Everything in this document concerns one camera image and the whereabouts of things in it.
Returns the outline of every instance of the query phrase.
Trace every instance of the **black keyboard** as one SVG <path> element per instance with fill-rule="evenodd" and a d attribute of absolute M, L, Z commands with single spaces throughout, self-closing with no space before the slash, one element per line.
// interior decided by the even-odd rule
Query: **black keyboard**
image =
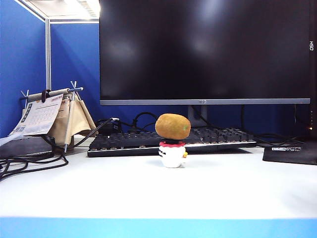
<path fill-rule="evenodd" d="M 88 157 L 157 155 L 162 141 L 164 139 L 156 132 L 97 135 L 87 153 Z M 188 154 L 256 146 L 252 135 L 232 128 L 192 128 L 189 136 L 182 141 L 186 143 Z"/>

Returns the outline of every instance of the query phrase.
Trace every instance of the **figurine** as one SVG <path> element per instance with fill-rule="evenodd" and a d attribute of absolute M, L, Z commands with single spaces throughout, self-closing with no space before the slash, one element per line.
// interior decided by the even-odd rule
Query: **figurine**
<path fill-rule="evenodd" d="M 165 140 L 159 144 L 158 154 L 167 168 L 178 168 L 187 157 L 185 143 L 181 140 L 188 137 L 190 122 L 178 114 L 163 114 L 156 124 L 155 130 Z"/>

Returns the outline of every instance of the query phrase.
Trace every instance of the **mouse pad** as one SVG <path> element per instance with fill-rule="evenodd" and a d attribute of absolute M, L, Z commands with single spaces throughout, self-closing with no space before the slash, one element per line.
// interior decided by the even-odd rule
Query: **mouse pad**
<path fill-rule="evenodd" d="M 264 161 L 317 165 L 317 141 L 307 141 L 304 144 L 289 146 L 266 147 Z"/>

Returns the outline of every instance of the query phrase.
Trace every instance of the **electronic device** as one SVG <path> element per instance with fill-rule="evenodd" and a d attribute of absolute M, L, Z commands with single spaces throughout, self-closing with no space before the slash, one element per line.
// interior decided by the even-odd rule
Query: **electronic device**
<path fill-rule="evenodd" d="M 90 144 L 87 154 L 88 157 L 157 155 L 159 143 L 165 140 L 156 132 L 100 134 Z M 256 146 L 252 135 L 231 128 L 192 128 L 182 141 L 189 154 Z"/>
<path fill-rule="evenodd" d="M 313 0 L 100 4 L 102 105 L 310 103 Z"/>

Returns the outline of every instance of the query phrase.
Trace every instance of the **black monitor screen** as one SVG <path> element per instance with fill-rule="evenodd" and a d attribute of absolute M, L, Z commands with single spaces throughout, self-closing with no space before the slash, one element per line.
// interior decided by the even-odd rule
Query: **black monitor screen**
<path fill-rule="evenodd" d="M 104 104 L 309 103 L 310 0 L 100 4 Z"/>

